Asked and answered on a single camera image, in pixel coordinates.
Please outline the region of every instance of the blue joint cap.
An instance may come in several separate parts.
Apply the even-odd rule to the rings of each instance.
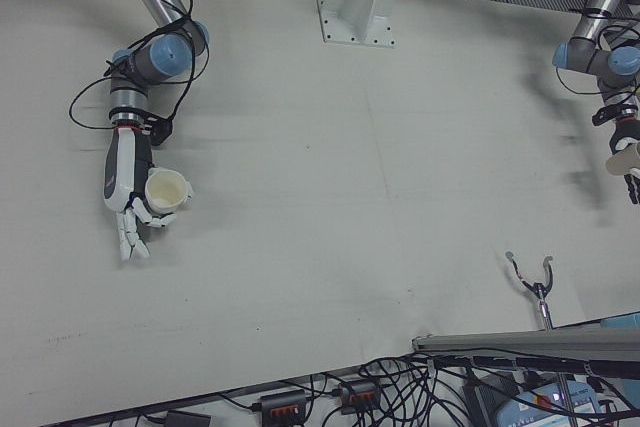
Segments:
[[[198,22],[197,20],[195,21],[195,24],[198,27],[200,27],[200,30],[202,31],[202,35],[204,36],[204,41],[207,43],[209,47],[211,47],[211,42],[209,41],[209,31],[207,30],[207,28],[204,26],[202,22]]]
[[[635,75],[640,70],[640,49],[618,47],[609,54],[607,63],[614,74]]]
[[[173,77],[191,65],[192,55],[191,49],[182,37],[167,34],[151,44],[149,58],[159,72]]]
[[[131,52],[133,52],[133,50],[131,49],[116,50],[115,54],[113,54],[112,62],[115,62],[116,60],[121,59],[122,57],[128,57],[129,55],[131,55]]]
[[[566,43],[560,44],[558,45],[558,47],[556,47],[556,51],[553,54],[553,60],[551,61],[551,63],[556,67],[558,67],[559,69],[566,69],[567,63],[568,63],[568,60],[567,60],[568,57],[569,57],[569,46]]]

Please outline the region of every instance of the white table surface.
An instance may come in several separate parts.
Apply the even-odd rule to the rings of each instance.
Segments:
[[[212,62],[155,153],[197,196],[121,264],[109,134],[66,117],[139,0],[0,0],[0,413],[53,423],[359,364],[431,333],[638,309],[637,226],[594,97],[550,58],[576,16],[396,0],[394,50],[322,42],[315,0],[196,0]],[[588,78],[568,76],[577,88]],[[158,89],[166,113],[179,89]],[[106,88],[78,116],[106,121]]]

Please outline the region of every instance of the paper cup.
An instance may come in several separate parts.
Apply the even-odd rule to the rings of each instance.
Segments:
[[[175,170],[156,170],[144,186],[147,203],[159,214],[170,214],[178,210],[189,195],[187,181]]]
[[[605,166],[611,175],[626,175],[630,169],[640,168],[640,144],[631,144],[609,157]]]

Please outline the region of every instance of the metal mounting plate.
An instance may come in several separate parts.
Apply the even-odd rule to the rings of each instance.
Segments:
[[[366,39],[360,39],[353,25],[338,17],[337,12],[322,9],[324,0],[316,0],[320,16],[320,26],[325,42],[336,44],[366,45],[369,47],[386,47],[393,49],[396,39],[391,31],[387,17],[374,17]]]

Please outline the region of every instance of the electrical outlet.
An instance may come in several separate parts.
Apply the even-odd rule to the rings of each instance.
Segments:
[[[380,386],[372,380],[355,380],[340,384],[342,415],[368,412],[380,407]]]
[[[260,397],[262,427],[289,427],[302,425],[307,412],[304,390],[282,392]]]

